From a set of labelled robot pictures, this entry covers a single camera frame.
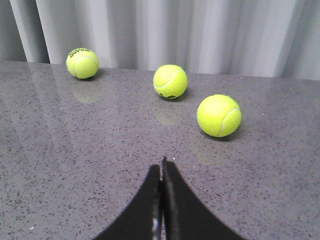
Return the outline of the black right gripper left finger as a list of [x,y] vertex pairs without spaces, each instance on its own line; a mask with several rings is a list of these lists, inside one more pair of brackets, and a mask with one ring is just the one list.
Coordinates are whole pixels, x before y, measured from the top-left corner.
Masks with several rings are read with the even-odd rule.
[[142,186],[125,210],[96,240],[160,239],[160,167],[152,165]]

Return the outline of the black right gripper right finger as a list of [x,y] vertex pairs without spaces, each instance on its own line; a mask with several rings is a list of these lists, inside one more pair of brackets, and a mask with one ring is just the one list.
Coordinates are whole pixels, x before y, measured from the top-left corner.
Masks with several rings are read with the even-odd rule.
[[162,160],[162,210],[168,240],[242,240],[189,188],[174,162]]

